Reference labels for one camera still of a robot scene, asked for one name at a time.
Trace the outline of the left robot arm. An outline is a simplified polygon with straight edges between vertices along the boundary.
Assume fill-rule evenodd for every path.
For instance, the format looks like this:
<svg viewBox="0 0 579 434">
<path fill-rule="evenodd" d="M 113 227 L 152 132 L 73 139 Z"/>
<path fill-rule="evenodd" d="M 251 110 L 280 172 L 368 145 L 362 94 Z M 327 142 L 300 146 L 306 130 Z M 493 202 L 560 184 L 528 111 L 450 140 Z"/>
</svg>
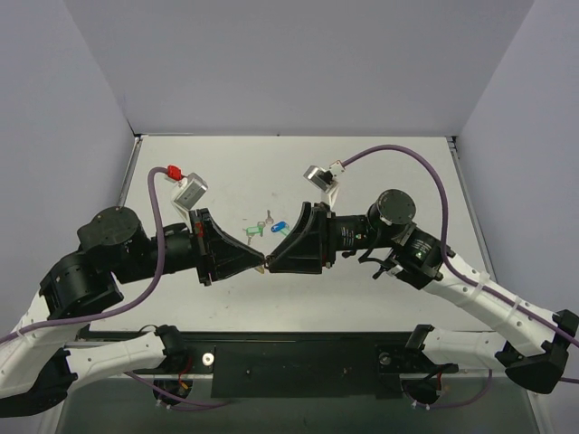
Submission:
<svg viewBox="0 0 579 434">
<path fill-rule="evenodd" d="M 100 348 L 65 345 L 122 302 L 120 284 L 158 282 L 165 274 L 196 269 L 200 283 L 209 286 L 264 263 L 262 253 L 222 231 L 206 209 L 189 215 L 191 227 L 175 223 L 153 238 L 126 207 L 110 207 L 78 229 L 79 248 L 49 270 L 14 338 L 1 342 L 2 417 L 42 413 L 70 392 L 117 373 L 186 367 L 189 353 L 173 325 Z"/>
</svg>

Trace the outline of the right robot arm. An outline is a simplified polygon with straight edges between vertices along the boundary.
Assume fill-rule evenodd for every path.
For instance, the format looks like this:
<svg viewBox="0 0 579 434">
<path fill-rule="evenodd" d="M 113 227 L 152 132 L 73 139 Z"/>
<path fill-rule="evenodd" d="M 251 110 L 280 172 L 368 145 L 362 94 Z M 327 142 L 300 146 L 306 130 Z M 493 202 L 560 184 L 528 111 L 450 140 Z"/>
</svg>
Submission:
<svg viewBox="0 0 579 434">
<path fill-rule="evenodd" d="M 404 347 L 415 370 L 430 364 L 501 370 L 516 385 L 548 394 L 563 379 L 578 316 L 537 307 L 478 271 L 413 221 L 415 204 L 387 190 L 364 214 L 338 216 L 325 203 L 303 203 L 299 220 L 267 256 L 270 273 L 319 274 L 338 255 L 374 263 L 391 276 L 440 297 L 488 327 L 452 332 L 418 325 Z"/>
</svg>

